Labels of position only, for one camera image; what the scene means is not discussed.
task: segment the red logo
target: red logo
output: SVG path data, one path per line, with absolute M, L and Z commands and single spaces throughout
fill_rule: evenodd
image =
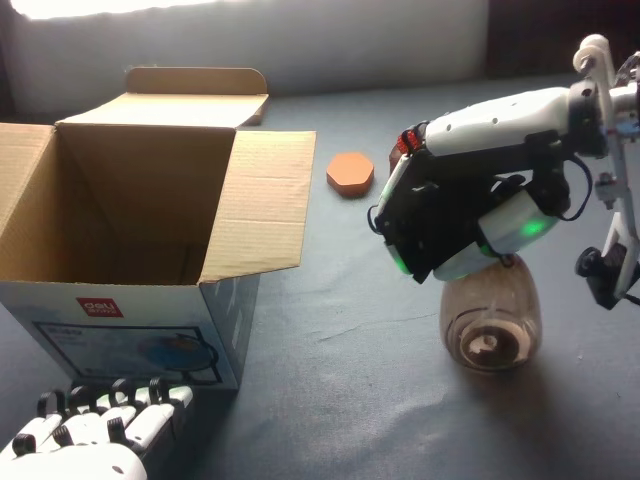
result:
M 76 298 L 90 317 L 123 317 L 113 298 Z

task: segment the robotic hand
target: robotic hand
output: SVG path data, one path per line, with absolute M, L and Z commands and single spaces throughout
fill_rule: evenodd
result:
M 433 271 L 452 280 L 481 270 L 547 233 L 558 221 L 577 219 L 592 190 L 578 157 L 611 158 L 612 172 L 595 182 L 597 197 L 618 211 L 604 250 L 589 248 L 576 272 L 586 277 L 596 302 L 607 309 L 627 298 L 640 277 L 623 143 L 640 136 L 640 52 L 618 73 L 609 42 L 585 38 L 573 59 L 584 79 L 472 105 L 422 122 L 398 138 L 404 154 L 391 174 L 369 225 L 384 236 L 398 266 L 422 283 Z M 570 207 L 564 162 L 585 173 L 588 193 Z M 509 173 L 530 170 L 532 178 Z

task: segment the orange hexagonal block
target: orange hexagonal block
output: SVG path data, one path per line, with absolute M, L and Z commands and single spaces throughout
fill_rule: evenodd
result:
M 327 182 L 344 197 L 360 197 L 373 183 L 373 163 L 358 152 L 340 153 L 327 167 Z

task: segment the cardboard box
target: cardboard box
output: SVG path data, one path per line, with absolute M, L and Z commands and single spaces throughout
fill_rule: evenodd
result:
M 54 127 L 0 126 L 0 301 L 83 382 L 237 388 L 258 274 L 299 264 L 314 132 L 241 131 L 250 69 L 134 69 Z

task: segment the gray table surface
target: gray table surface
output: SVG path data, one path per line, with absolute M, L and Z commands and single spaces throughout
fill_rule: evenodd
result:
M 272 101 L 261 128 L 318 131 L 302 266 L 262 277 L 240 391 L 199 392 L 196 421 L 161 477 L 640 477 L 640 309 L 601 309 L 573 273 L 584 248 L 603 244 L 611 212 L 592 199 L 579 221 L 558 225 L 522 253 L 540 295 L 543 346 L 528 366 L 497 376 L 453 364 L 439 338 L 442 284 L 403 276 L 365 221 L 402 129 L 478 101 L 568 83 Z M 327 165 L 344 151 L 375 163 L 365 198 L 344 200 L 326 183 Z M 597 172 L 601 163 L 590 165 Z M 629 167 L 640 179 L 640 160 L 632 157 Z M 572 166 L 567 175 L 577 205 L 585 181 Z M 23 399 L 67 380 L 16 323 L 3 319 L 0 329 L 0 440 L 8 441 L 32 414 Z

